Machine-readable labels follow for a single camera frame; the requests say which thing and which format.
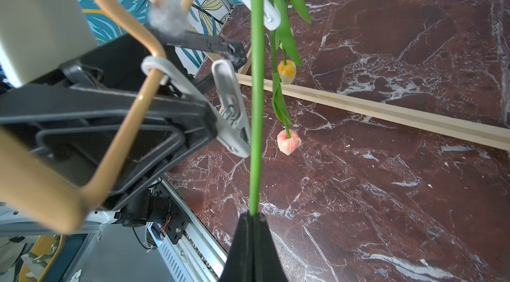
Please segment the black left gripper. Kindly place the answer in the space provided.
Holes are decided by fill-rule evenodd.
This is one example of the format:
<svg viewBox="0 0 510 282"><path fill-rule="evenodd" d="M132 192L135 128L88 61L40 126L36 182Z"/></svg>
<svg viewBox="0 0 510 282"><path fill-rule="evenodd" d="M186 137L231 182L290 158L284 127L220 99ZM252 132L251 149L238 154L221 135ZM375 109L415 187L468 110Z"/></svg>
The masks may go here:
<svg viewBox="0 0 510 282"><path fill-rule="evenodd" d="M215 53L238 71L247 63L243 43L185 30L178 36L147 29L169 60L203 94L216 87L212 73L191 76L176 48ZM74 186L94 175L135 96L148 78L142 61L153 56L130 34L98 46L1 96L1 125ZM216 139L216 117L204 101L186 100L172 82L158 86L118 179L102 210L118 210L156 178Z"/></svg>

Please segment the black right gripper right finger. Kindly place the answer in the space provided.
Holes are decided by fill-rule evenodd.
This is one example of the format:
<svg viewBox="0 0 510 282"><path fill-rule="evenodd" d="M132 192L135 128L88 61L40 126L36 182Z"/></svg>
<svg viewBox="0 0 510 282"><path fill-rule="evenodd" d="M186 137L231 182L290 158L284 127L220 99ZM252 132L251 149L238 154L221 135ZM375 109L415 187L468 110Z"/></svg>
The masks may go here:
<svg viewBox="0 0 510 282"><path fill-rule="evenodd" d="M255 216L253 233L253 281L288 281L264 214Z"/></svg>

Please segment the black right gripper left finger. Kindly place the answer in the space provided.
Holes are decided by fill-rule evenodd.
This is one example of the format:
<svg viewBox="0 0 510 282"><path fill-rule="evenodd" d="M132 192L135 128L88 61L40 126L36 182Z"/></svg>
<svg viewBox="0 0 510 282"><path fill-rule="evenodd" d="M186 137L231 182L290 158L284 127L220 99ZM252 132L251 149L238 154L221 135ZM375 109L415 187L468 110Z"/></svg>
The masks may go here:
<svg viewBox="0 0 510 282"><path fill-rule="evenodd" d="M246 212L241 214L236 226L227 262L219 278L220 282L254 281L254 234L253 218Z"/></svg>

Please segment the pink tulip flower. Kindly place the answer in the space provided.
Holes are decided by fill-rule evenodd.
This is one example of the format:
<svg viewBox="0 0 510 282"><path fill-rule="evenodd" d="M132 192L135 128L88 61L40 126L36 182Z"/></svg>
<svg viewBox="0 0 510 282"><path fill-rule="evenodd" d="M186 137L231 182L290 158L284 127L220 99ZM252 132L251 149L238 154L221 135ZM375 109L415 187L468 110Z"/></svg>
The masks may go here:
<svg viewBox="0 0 510 282"><path fill-rule="evenodd" d="M277 48L279 43L277 43L277 38L281 39L281 33L283 31L288 32L288 37L290 37L290 23L288 20L288 12L286 7L284 7L284 0L269 0L270 3L280 12L281 16L281 24L280 27L270 32L270 52L271 52L271 62L272 62L272 106L273 110L277 116L277 118L283 122L285 129L280 132L277 136L277 144L279 150L286 154L291 155L298 147L301 146L301 138L298 136L296 131L291 129L289 125L292 124L290 114L288 113L288 109L286 107L284 96L282 93L280 72L277 66Z"/></svg>

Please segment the yellow orange tulip flower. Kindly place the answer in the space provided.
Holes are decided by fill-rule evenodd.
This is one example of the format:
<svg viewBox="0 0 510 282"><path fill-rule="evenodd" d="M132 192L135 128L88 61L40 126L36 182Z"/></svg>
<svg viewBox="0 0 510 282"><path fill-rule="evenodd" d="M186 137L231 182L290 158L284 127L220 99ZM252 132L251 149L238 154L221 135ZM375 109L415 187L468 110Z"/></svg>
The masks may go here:
<svg viewBox="0 0 510 282"><path fill-rule="evenodd" d="M278 65L277 71L280 76L280 81L285 85L294 82L297 74L296 66L301 65L301 58L288 16L289 2L304 21L308 24L312 23L309 10L304 0L274 0L274 5L281 16L281 24L276 30L276 38L278 46L282 47L284 54L284 60Z"/></svg>

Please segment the tan wavy clothes hanger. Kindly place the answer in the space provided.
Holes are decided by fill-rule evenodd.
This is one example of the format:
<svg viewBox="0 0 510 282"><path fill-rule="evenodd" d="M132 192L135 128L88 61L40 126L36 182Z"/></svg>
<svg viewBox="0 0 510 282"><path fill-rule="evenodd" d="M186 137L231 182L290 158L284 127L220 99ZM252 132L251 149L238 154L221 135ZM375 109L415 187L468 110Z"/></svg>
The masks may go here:
<svg viewBox="0 0 510 282"><path fill-rule="evenodd" d="M58 234L148 187L159 139L183 138L158 95L178 75L117 0L93 0L123 36L98 45L78 0L1 0L1 201Z"/></svg>

